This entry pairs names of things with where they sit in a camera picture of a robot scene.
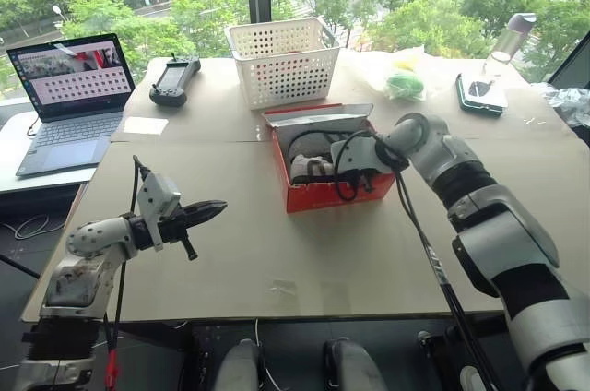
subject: remote controller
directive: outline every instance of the remote controller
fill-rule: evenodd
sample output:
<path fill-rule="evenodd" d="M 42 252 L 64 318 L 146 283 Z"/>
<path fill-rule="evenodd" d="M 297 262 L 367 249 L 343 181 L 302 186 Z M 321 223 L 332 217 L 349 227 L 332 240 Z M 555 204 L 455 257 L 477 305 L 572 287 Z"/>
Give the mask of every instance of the remote controller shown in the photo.
<path fill-rule="evenodd" d="M 177 58 L 173 54 L 158 83 L 152 85 L 149 98 L 158 105 L 180 107 L 186 102 L 185 91 L 191 78 L 200 69 L 201 61 L 198 56 Z"/>

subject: white plastic basket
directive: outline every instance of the white plastic basket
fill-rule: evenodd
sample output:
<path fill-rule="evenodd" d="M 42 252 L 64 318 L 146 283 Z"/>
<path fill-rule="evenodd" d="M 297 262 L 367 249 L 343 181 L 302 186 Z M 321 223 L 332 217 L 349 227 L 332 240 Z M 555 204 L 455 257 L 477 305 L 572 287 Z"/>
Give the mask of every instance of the white plastic basket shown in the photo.
<path fill-rule="evenodd" d="M 340 46 L 319 18 L 226 29 L 251 110 L 325 98 Z"/>

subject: laptop screen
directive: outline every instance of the laptop screen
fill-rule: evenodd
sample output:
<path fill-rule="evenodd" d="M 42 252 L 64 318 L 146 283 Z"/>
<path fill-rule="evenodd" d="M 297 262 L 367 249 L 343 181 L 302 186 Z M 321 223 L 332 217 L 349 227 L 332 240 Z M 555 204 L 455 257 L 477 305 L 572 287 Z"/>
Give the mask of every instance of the laptop screen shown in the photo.
<path fill-rule="evenodd" d="M 134 89 L 114 34 L 7 53 L 42 121 L 122 110 Z"/>

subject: open cardboard box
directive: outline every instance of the open cardboard box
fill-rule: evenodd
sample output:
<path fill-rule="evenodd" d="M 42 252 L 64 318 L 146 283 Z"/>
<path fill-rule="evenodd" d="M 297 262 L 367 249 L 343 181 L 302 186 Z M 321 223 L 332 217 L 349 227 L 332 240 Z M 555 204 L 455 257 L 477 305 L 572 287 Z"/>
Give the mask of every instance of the open cardboard box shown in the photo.
<path fill-rule="evenodd" d="M 266 122 L 273 130 L 272 144 L 275 163 L 288 213 L 376 200 L 387 194 L 395 179 L 393 174 L 373 176 L 371 179 L 372 190 L 368 192 L 362 185 L 359 186 L 356 198 L 351 201 L 343 200 L 338 196 L 334 183 L 292 185 L 289 179 L 290 162 L 286 162 L 286 156 L 289 144 L 296 136 L 309 130 L 353 133 L 361 129 L 372 129 L 372 125 L 367 119 L 371 111 L 371 103 L 337 103 L 265 112 Z M 353 195 L 353 189 L 348 183 L 339 182 L 339 187 L 343 196 Z"/>

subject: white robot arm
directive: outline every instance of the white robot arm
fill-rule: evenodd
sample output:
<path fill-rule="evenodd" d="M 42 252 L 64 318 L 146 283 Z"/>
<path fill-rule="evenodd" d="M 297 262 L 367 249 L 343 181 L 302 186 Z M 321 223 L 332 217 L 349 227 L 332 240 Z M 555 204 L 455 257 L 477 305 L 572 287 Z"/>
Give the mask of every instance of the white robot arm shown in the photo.
<path fill-rule="evenodd" d="M 213 219 L 227 206 L 209 200 L 182 207 L 181 194 L 170 179 L 136 162 L 143 180 L 137 194 L 141 216 L 127 213 L 90 222 L 67 236 L 67 251 L 53 271 L 40 321 L 23 337 L 31 346 L 20 364 L 15 391 L 84 389 L 117 269 L 139 250 L 158 251 L 164 243 L 178 241 L 194 260 L 187 229 Z"/>
<path fill-rule="evenodd" d="M 457 232 L 454 252 L 474 287 L 501 298 L 533 389 L 590 389 L 584 346 L 590 300 L 561 279 L 557 248 L 543 227 L 496 183 L 465 141 L 449 135 L 442 119 L 412 113 L 378 138 L 334 143 L 338 173 L 391 172 L 400 157 L 411 161 L 447 208 Z"/>

